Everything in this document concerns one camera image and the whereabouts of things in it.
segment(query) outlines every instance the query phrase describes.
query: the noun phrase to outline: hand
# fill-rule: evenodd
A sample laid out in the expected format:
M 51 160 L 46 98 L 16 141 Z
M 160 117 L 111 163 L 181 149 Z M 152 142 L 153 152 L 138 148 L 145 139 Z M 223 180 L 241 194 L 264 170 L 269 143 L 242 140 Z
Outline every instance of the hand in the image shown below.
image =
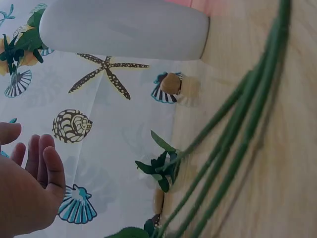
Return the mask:
M 13 142 L 20 133 L 20 124 L 0 122 L 0 145 Z M 17 143 L 11 159 L 0 156 L 2 238 L 48 227 L 64 198 L 64 168 L 55 150 L 54 139 L 50 135 L 33 135 L 23 169 L 21 164 L 25 150 L 23 143 Z

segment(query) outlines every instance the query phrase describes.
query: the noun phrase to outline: wooden floor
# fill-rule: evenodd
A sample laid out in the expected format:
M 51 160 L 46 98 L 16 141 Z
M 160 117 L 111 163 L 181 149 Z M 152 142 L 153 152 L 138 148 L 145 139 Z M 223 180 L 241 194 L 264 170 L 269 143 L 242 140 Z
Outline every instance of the wooden floor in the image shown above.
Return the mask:
M 192 7 L 211 15 L 211 25 L 201 65 L 190 68 L 189 63 L 184 69 L 185 73 L 191 72 L 198 78 L 201 89 L 196 107 L 178 105 L 176 108 L 173 145 L 177 148 L 188 146 L 243 74 L 259 59 L 278 2 L 193 0 Z M 271 97 L 264 115 L 269 115 L 269 121 L 261 124 L 238 176 L 210 219 L 203 237 L 317 237 L 316 0 L 293 0 L 285 70 L 280 85 L 276 83 L 274 88 L 275 97 Z M 223 125 L 182 163 L 175 186 L 165 196 L 163 220 L 184 196 Z M 226 165 L 206 201 L 211 201 Z M 186 217 L 201 185 L 171 223 L 170 231 L 176 230 Z M 206 206 L 205 202 L 184 237 L 189 236 Z

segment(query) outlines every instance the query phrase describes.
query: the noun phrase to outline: starfish print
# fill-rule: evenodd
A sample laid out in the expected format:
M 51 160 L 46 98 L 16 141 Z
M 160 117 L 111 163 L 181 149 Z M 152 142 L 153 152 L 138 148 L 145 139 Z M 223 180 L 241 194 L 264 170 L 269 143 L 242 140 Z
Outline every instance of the starfish print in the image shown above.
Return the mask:
M 126 90 L 126 88 L 122 85 L 122 83 L 119 81 L 117 76 L 111 72 L 111 68 L 118 68 L 118 67 L 128 67 L 128 68 L 148 68 L 149 65 L 146 64 L 139 64 L 139 63 L 112 63 L 111 62 L 111 56 L 107 56 L 105 60 L 102 60 L 98 57 L 89 55 L 89 54 L 78 54 L 80 57 L 83 57 L 89 61 L 92 61 L 94 63 L 97 63 L 100 65 L 99 68 L 96 70 L 90 72 L 85 77 L 80 79 L 77 83 L 74 84 L 74 86 L 69 90 L 68 93 L 72 93 L 75 90 L 78 90 L 81 88 L 85 83 L 87 83 L 89 80 L 95 78 L 97 74 L 101 72 L 106 72 L 109 81 L 115 86 L 115 88 L 119 91 L 120 94 L 122 94 L 126 99 L 130 100 L 130 94 Z

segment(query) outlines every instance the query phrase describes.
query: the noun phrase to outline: conch shell print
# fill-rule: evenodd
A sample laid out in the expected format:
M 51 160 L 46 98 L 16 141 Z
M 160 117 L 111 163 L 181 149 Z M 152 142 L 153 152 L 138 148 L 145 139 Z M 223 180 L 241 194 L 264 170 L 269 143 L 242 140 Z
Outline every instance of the conch shell print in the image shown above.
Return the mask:
M 53 134 L 65 143 L 80 142 L 89 133 L 93 122 L 79 110 L 66 109 L 53 121 Z

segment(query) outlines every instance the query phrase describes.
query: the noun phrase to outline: white plastic object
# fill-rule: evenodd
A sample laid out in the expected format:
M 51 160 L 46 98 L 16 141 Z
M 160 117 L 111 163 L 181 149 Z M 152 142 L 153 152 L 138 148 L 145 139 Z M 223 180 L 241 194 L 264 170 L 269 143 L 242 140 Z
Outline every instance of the white plastic object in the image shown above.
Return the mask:
M 67 52 L 159 60 L 197 60 L 209 18 L 161 0 L 56 0 L 45 10 L 40 36 Z

